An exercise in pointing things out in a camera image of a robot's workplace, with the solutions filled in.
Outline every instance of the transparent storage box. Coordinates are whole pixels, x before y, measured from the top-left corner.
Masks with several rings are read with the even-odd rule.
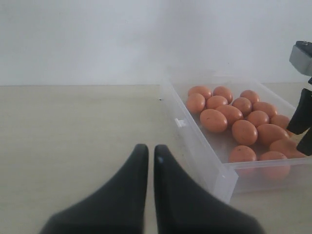
[[[196,85],[206,85],[212,90],[219,85],[227,86],[234,99],[244,90],[254,90],[261,101],[275,105],[279,114],[289,118],[295,108],[256,80],[211,71],[171,71],[161,84],[161,99],[188,149],[186,160],[195,167],[198,182],[204,189],[229,202],[233,193],[312,184],[312,157],[228,163],[229,153],[237,145],[230,130],[221,134],[209,133],[201,127],[199,117],[192,116],[185,107],[188,90]],[[261,147],[253,149],[258,156],[265,152]],[[261,173],[263,167],[274,170],[281,166],[291,167],[283,180],[269,180]],[[240,169],[253,169],[253,173],[246,176],[239,173]]]

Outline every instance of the beige tabletop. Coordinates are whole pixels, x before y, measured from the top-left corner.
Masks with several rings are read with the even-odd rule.
[[[267,84],[296,105],[305,84]],[[192,176],[158,86],[0,88],[0,234],[35,234],[47,219],[104,184],[137,143],[167,144]],[[149,170],[145,233],[156,234]],[[312,187],[234,195],[231,205],[269,234],[312,230]]]

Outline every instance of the orange egg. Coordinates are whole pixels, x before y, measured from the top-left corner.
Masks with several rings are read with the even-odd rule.
[[[230,91],[230,89],[228,89],[225,86],[218,86],[214,89],[214,96],[223,96],[226,98],[226,100],[228,101],[228,103],[231,103],[233,100],[233,94]]]
[[[243,119],[243,114],[236,107],[230,105],[222,105],[217,107],[216,110],[224,114],[229,126],[232,126],[236,121]]]
[[[235,99],[234,102],[232,103],[232,106],[239,109],[243,113],[244,117],[249,115],[253,108],[252,103],[245,97],[239,97]]]
[[[240,97],[242,98],[247,98],[252,104],[254,104],[255,102],[260,101],[260,97],[259,95],[252,90],[245,90],[240,94]]]
[[[257,130],[258,140],[265,146],[269,146],[277,140],[289,138],[289,135],[284,129],[274,124],[262,124],[257,127]]]
[[[270,118],[267,113],[263,111],[253,111],[251,112],[247,118],[247,121],[252,123],[255,127],[258,127],[262,124],[270,123]]]
[[[257,161],[257,156],[255,152],[245,145],[236,146],[232,149],[229,157],[229,162],[249,162],[249,161]],[[236,172],[240,175],[247,175],[254,172],[254,168],[248,169],[238,169]]]
[[[297,150],[297,143],[291,139],[281,139],[273,142],[270,145],[271,151],[278,151],[284,154],[287,158],[302,158],[306,157],[303,153]]]
[[[276,107],[263,101],[259,101],[253,104],[253,111],[264,111],[267,113],[269,118],[277,115]]]
[[[259,160],[277,160],[287,159],[285,155],[277,151],[269,151],[260,156]],[[262,167],[262,174],[270,180],[282,180],[287,177],[291,170],[290,165],[276,166],[276,167]]]
[[[198,114],[205,108],[205,98],[201,94],[192,94],[186,101],[186,108],[192,114]]]
[[[256,127],[247,120],[238,120],[232,126],[232,135],[241,145],[252,145],[257,141]]]
[[[283,116],[283,115],[276,115],[273,116],[271,118],[271,124],[275,124],[277,126],[280,126],[282,129],[287,129],[288,124],[289,124],[290,120],[287,116]],[[286,130],[286,132],[288,133],[289,136],[293,135],[290,131]]]
[[[188,96],[190,96],[192,94],[202,94],[205,99],[209,99],[213,95],[211,90],[209,88],[207,88],[206,86],[203,86],[203,85],[194,86],[191,89],[189,89]]]
[[[204,110],[200,114],[199,119],[201,125],[213,133],[222,133],[228,127],[228,121],[225,116],[221,112],[214,109]]]
[[[222,96],[213,96],[209,98],[206,102],[207,109],[216,109],[219,106],[227,105],[228,101]]]

